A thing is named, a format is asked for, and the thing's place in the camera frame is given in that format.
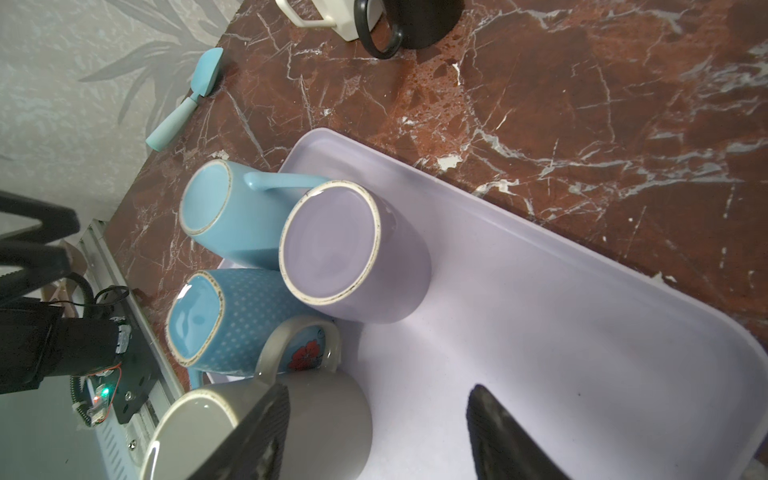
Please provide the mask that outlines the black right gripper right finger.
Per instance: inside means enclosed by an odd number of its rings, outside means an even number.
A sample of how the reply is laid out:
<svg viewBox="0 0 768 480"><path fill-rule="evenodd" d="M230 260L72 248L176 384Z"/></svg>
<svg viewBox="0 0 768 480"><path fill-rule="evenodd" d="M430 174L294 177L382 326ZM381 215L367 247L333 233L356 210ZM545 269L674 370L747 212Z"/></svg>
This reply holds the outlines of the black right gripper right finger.
<svg viewBox="0 0 768 480"><path fill-rule="evenodd" d="M485 386L471 390L466 419L478 479L568 479Z"/></svg>

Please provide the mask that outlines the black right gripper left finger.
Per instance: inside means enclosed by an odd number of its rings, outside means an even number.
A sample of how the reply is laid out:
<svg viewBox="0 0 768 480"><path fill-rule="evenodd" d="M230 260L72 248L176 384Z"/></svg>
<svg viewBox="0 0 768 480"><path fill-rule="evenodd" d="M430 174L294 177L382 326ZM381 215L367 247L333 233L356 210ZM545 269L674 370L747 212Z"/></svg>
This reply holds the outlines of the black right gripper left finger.
<svg viewBox="0 0 768 480"><path fill-rule="evenodd" d="M270 387L189 479L278 479L290 411L288 389Z"/></svg>

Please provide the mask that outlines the black mug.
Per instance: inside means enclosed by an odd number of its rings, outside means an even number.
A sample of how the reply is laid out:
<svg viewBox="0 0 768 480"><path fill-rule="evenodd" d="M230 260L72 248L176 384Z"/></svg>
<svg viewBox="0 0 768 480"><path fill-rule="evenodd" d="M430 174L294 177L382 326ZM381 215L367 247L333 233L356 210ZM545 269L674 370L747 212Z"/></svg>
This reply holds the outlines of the black mug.
<svg viewBox="0 0 768 480"><path fill-rule="evenodd" d="M462 0L384 0L391 35L387 47L376 47L368 25L368 0L353 2L353 18L365 50L377 59L389 59L399 49L423 49L444 38L458 23Z"/></svg>

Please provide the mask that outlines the white faceted mug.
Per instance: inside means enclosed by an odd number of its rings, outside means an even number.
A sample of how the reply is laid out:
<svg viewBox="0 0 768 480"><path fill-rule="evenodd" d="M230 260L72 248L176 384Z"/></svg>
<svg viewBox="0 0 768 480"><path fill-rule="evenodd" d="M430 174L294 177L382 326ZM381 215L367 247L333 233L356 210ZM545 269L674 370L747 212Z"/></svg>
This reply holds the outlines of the white faceted mug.
<svg viewBox="0 0 768 480"><path fill-rule="evenodd" d="M291 7L286 0L276 0L276 5L283 14L296 26L303 29L331 29L347 42L359 38L354 19L353 0L318 0L313 1L320 20L305 20Z"/></svg>

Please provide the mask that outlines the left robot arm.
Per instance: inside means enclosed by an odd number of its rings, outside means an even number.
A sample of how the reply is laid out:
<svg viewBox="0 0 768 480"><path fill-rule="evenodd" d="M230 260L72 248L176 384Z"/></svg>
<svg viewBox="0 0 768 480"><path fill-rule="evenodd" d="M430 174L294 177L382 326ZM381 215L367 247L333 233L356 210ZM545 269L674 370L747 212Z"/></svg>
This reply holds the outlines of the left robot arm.
<svg viewBox="0 0 768 480"><path fill-rule="evenodd" d="M47 377L82 377L119 365L130 341L130 326L111 318L85 278L72 268L65 248L53 243L78 232L74 210L2 192L1 211L35 220L1 236L1 392L37 389ZM67 317L66 302L32 293L53 282L72 280L81 289L83 315Z"/></svg>

